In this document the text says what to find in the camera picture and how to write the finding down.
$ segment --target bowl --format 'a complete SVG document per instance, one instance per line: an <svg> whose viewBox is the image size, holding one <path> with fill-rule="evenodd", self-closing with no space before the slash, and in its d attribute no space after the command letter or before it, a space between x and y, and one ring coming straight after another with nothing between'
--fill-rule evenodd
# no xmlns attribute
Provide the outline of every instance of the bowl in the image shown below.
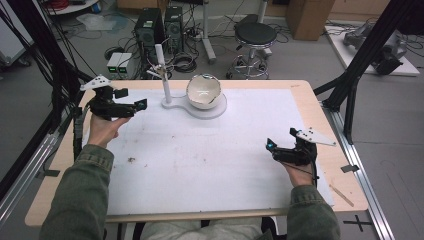
<svg viewBox="0 0 424 240"><path fill-rule="evenodd" d="M199 109L216 107L222 98L221 83L210 74L194 76L188 83L186 92L190 104Z"/></svg>

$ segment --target olive green jacket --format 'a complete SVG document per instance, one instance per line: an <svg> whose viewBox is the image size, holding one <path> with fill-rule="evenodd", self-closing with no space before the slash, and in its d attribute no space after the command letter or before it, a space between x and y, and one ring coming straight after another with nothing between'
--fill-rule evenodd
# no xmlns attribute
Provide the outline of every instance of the olive green jacket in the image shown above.
<svg viewBox="0 0 424 240"><path fill-rule="evenodd" d="M74 165L63 174L40 239L103 239L113 154L84 146ZM336 216L314 186L292 190L287 216L288 239L340 239ZM272 239L269 231L259 239Z"/></svg>

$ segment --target black stool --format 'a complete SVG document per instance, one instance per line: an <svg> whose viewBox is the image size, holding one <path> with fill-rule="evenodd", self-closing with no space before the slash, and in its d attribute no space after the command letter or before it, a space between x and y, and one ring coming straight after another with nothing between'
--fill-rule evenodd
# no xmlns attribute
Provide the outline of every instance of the black stool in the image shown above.
<svg viewBox="0 0 424 240"><path fill-rule="evenodd" d="M268 65L265 58L256 55L256 50L266 49L272 46L277 38L275 30L263 23L248 22L237 26L235 31L236 41L242 46L250 48L249 56L237 56L226 74L227 79L233 77L233 72L243 74L248 80L251 77L259 77L268 74Z"/></svg>

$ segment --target round stool seat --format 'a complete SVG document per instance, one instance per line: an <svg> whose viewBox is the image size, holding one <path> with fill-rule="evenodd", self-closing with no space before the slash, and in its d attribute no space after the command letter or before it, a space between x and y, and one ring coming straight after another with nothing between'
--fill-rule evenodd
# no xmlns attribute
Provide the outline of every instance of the round stool seat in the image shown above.
<svg viewBox="0 0 424 240"><path fill-rule="evenodd" d="M264 46L264 48L277 38L275 30L263 23L241 24L237 27L235 35L241 44Z"/></svg>

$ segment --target concrete floor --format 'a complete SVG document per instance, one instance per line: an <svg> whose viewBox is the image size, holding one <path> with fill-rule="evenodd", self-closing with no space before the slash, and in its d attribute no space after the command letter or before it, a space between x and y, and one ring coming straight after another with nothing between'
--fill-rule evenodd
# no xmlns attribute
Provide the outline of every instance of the concrete floor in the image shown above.
<svg viewBox="0 0 424 240"><path fill-rule="evenodd" d="M75 16L65 17L63 23L74 25ZM107 76L104 51L116 46L119 39L131 37L134 23L126 18L109 15L118 21L114 31L85 32L82 26L69 27L80 32L70 40L97 74ZM217 26L225 18L216 18L211 26ZM266 23L285 26L282 18L266 18ZM303 79L313 88L338 77L344 68L326 36L318 41L296 41L285 34L289 42L277 43L271 50L269 72L271 79ZM193 73L173 73L172 79L189 79L198 73L211 73L225 79L225 73L237 44L233 38L211 38L217 55L217 62L209 65L201 44L197 45L200 56L198 68ZM423 58L410 52L407 59L421 71ZM77 59L84 72L92 74L84 63ZM0 151L0 176L19 156L24 146L38 129L50 111L51 88L44 81L36 66L12 67L0 73L2 138ZM424 76L376 76L364 74L358 86L357 105L353 122L353 140L359 153L378 201L387 217L394 237L397 239L424 239L424 195L421 176L424 172ZM329 93L318 96L324 100ZM40 179L34 179L30 188L20 199L8 221L0 229L0 239L35 239L39 229L27 227L24 223L26 212L37 192ZM349 224L345 221L370 222L367 212L337 214L342 230L342 239L377 239L372 225ZM284 232L285 219L278 218L280 230ZM108 224L108 238L115 238L116 224Z"/></svg>

